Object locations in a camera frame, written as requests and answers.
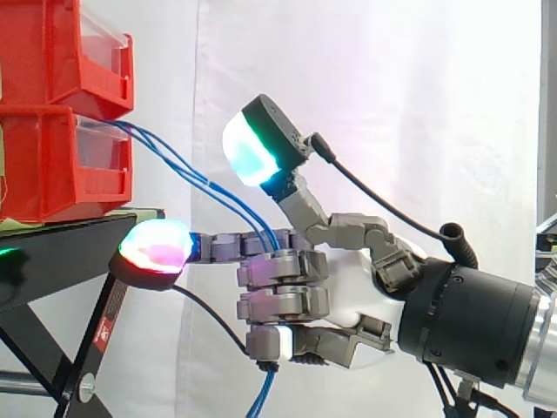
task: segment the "green light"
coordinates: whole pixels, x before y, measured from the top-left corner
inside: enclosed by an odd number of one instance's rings
[[[0,250],[0,257],[7,253],[11,253],[12,251],[16,251],[16,248],[3,248],[2,250]]]
[[[261,144],[242,112],[225,127],[223,149],[245,185],[260,185],[279,172],[275,158]]]
[[[134,226],[120,244],[120,254],[142,270],[180,273],[191,254],[188,228],[170,219],[151,219]]]

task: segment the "metal bolt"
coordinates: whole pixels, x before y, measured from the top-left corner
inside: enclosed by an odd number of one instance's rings
[[[94,394],[95,375],[93,373],[88,373],[81,378],[81,381],[79,381],[77,397],[80,402],[87,403],[92,399]]]

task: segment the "red storage bin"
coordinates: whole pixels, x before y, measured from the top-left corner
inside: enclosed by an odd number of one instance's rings
[[[0,105],[0,129],[2,218],[91,219],[131,200],[131,139],[118,128],[68,106]]]
[[[79,0],[0,0],[1,105],[68,105],[116,119],[133,109],[131,37]]]

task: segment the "white curtain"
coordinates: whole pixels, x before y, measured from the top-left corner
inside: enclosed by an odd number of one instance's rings
[[[201,0],[192,161],[286,226],[260,190],[236,179],[220,143],[226,122],[265,92],[414,218],[433,228],[459,221],[481,268],[530,283],[539,62],[540,5],[526,0]],[[302,173],[328,212],[384,216],[395,233],[444,256],[322,161]],[[247,230],[196,193],[191,209],[197,231]],[[235,268],[193,266],[187,281],[243,334]],[[178,416],[245,416],[263,374],[191,304],[180,338]],[[531,415],[519,391],[498,395]],[[398,353],[351,372],[284,365],[263,416],[433,417],[441,405],[425,368]]]
[[[532,281],[538,3],[84,1],[134,36],[137,102],[128,119],[160,134],[273,227],[287,226],[283,215],[260,190],[240,184],[220,145],[225,123],[260,92],[302,131],[320,131],[348,166],[400,209],[430,227],[458,220],[483,269]],[[200,232],[247,230],[209,199],[194,193],[190,201],[190,189],[140,146],[134,162],[134,205],[164,207],[169,217],[185,221],[191,215]],[[444,256],[436,242],[393,219],[330,166],[313,158],[302,173],[328,212],[384,216],[394,232]],[[235,268],[193,266],[180,283],[187,279],[243,334],[235,314]],[[100,284],[34,305],[69,355]],[[5,350],[2,358],[2,368],[16,365]],[[263,379],[189,301],[131,290],[97,392],[115,418],[241,417]],[[519,391],[497,395],[531,416]],[[0,403],[1,416],[36,418],[54,410],[53,402],[38,399],[6,395]],[[263,416],[429,418],[441,416],[440,408],[425,369],[397,353],[377,367],[350,372],[286,364]]]

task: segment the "red sticker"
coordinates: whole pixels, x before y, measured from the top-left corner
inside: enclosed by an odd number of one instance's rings
[[[98,324],[93,343],[95,344],[95,346],[97,346],[98,351],[100,351],[101,353],[104,353],[106,351],[108,341],[111,338],[112,328],[114,328],[114,322],[106,317],[103,317],[100,324]]]

